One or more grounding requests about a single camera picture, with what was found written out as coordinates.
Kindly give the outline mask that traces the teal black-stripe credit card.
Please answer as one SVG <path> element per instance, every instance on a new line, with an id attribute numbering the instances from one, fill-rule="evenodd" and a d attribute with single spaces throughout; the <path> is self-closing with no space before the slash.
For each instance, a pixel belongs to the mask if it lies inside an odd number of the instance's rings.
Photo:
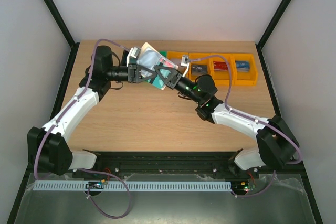
<path id="1" fill-rule="evenodd" d="M 168 75 L 171 73 L 169 71 L 170 68 L 174 68 L 173 65 L 170 65 L 170 66 L 165 66 L 165 65 L 156 65 L 160 71 L 160 74 L 162 75 L 162 77 L 164 79 L 166 79 L 168 77 Z M 153 85 L 154 87 L 158 88 L 158 89 L 161 89 L 161 90 L 164 90 L 166 85 L 164 84 L 164 81 L 163 79 L 157 75 L 155 78 L 152 78 L 152 79 L 149 79 L 147 80 L 147 83 Z"/>

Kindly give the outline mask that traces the blue cards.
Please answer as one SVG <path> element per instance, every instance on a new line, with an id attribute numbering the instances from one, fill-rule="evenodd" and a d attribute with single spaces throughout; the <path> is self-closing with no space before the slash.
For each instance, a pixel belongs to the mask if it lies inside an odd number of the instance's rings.
<path id="1" fill-rule="evenodd" d="M 144 44 L 141 47 L 141 52 L 136 62 L 139 65 L 154 70 L 154 66 L 156 66 L 163 58 L 164 57 L 162 57 L 152 46 L 149 44 Z"/>

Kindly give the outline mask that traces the beige leather card holder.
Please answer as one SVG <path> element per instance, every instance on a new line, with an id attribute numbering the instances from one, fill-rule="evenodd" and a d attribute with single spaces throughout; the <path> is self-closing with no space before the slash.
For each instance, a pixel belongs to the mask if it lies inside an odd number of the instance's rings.
<path id="1" fill-rule="evenodd" d="M 178 69 L 178 66 L 176 64 L 174 64 L 171 60 L 168 60 L 165 56 L 159 53 L 148 42 L 144 43 L 144 45 L 141 47 L 140 54 L 136 62 L 138 65 L 141 65 L 152 71 L 155 71 L 154 69 L 155 66 L 163 66 Z M 170 71 L 160 69 L 160 74 L 164 78 L 167 78 L 168 75 L 170 74 Z M 148 77 L 151 75 L 151 73 L 142 69 L 141 75 L 143 77 Z M 159 76 L 155 77 L 155 79 L 147 80 L 147 82 L 161 90 L 164 90 L 166 87 L 163 80 Z"/>

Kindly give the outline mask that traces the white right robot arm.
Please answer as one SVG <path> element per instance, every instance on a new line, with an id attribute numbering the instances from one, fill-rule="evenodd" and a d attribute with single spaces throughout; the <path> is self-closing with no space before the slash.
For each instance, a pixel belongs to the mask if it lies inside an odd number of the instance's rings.
<path id="1" fill-rule="evenodd" d="M 215 96 L 217 88 L 208 74 L 192 82 L 175 68 L 155 66 L 154 69 L 167 87 L 197 103 L 195 110 L 202 120 L 230 127 L 256 141 L 256 147 L 242 149 L 234 156 L 229 164 L 232 176 L 242 177 L 248 169 L 259 166 L 281 170 L 287 164 L 301 162 L 299 143 L 282 117 L 275 115 L 268 119 L 230 107 Z"/>

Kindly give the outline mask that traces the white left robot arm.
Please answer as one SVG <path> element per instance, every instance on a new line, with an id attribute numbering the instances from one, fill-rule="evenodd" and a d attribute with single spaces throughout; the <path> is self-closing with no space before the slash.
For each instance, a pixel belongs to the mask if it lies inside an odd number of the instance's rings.
<path id="1" fill-rule="evenodd" d="M 32 127 L 28 134 L 28 156 L 34 176 L 40 179 L 40 168 L 63 175 L 68 170 L 92 169 L 97 155 L 90 151 L 72 151 L 70 137 L 86 116 L 111 88 L 112 81 L 140 83 L 157 76 L 155 66 L 163 57 L 145 43 L 133 47 L 127 54 L 127 64 L 113 64 L 113 51 L 108 46 L 95 46 L 91 64 L 70 101 L 44 126 Z"/>

